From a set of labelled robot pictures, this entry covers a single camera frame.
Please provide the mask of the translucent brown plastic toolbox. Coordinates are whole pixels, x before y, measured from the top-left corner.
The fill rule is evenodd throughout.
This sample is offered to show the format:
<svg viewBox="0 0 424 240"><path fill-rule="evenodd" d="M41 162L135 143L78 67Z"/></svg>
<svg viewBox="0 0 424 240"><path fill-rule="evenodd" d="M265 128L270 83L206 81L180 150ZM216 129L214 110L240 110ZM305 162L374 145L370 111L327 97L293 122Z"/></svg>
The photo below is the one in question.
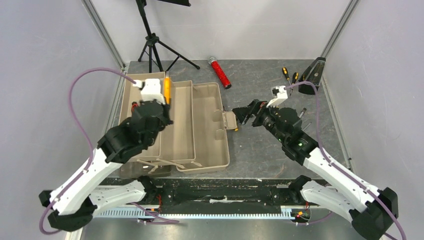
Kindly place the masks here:
<svg viewBox="0 0 424 240"><path fill-rule="evenodd" d="M153 146L132 157L114 174L122 179L225 170L230 164L228 130L237 128L235 114L225 111L216 82L171 82L170 117Z"/></svg>

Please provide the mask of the orange black utility knife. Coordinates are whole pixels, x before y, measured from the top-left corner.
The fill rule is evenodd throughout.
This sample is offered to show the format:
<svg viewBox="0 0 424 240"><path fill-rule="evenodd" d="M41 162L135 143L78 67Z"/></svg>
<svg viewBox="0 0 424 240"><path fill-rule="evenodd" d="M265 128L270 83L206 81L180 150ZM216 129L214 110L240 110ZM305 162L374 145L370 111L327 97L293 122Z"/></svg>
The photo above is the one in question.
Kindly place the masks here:
<svg viewBox="0 0 424 240"><path fill-rule="evenodd" d="M163 96L167 105L171 104L171 85L172 81L169 72L165 72L165 78L163 80Z"/></svg>

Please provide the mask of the red black utility knife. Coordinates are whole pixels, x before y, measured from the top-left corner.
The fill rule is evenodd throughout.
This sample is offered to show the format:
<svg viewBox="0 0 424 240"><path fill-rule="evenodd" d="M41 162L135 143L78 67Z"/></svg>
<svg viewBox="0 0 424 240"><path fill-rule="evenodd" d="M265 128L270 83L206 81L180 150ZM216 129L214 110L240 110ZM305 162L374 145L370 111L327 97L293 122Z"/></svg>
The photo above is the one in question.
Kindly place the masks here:
<svg viewBox="0 0 424 240"><path fill-rule="evenodd" d="M139 105L137 102L132 102L131 103L131 113L133 113L135 111L135 108L137 108Z"/></svg>

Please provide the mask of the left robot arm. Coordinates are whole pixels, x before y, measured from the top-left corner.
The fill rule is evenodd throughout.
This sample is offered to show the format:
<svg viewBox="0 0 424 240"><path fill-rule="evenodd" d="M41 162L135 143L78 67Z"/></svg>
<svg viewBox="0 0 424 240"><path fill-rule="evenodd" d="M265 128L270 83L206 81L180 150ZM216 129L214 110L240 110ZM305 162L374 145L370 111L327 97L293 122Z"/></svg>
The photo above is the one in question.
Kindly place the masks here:
<svg viewBox="0 0 424 240"><path fill-rule="evenodd" d="M84 165L63 185L39 194L40 203L46 208L43 217L54 233L79 230L109 209L138 202L152 204L156 200L158 190L148 176L107 190L95 189L112 172L152 146L158 133L173 124L170 108L156 100L141 101L130 117L105 133Z"/></svg>

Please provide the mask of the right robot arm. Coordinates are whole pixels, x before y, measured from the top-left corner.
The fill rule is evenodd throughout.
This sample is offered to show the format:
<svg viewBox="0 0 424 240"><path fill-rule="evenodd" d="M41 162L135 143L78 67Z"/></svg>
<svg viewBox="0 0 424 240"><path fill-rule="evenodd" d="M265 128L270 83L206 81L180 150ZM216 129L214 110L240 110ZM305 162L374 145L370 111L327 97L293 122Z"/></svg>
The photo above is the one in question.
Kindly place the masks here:
<svg viewBox="0 0 424 240"><path fill-rule="evenodd" d="M264 127L280 143L292 161L322 177L331 187L323 186L301 175L289 185L289 199L295 204L312 203L328 209L351 223L366 240L379 240L396 225L401 238L405 231L398 221L398 196L389 187L381 190L361 179L322 147L301 128L302 119L293 108L267 107L265 101L253 100L249 105L232 110L245 124L254 118L253 127Z"/></svg>

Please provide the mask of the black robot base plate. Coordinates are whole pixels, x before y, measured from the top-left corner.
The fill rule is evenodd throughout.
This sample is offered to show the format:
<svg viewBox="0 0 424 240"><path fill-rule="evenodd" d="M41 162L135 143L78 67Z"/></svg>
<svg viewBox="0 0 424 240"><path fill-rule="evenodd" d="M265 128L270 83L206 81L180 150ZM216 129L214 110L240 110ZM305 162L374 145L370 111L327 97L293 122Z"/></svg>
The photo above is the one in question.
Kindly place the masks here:
<svg viewBox="0 0 424 240"><path fill-rule="evenodd" d="M153 178L165 214L276 214L305 208L289 188L293 179Z"/></svg>

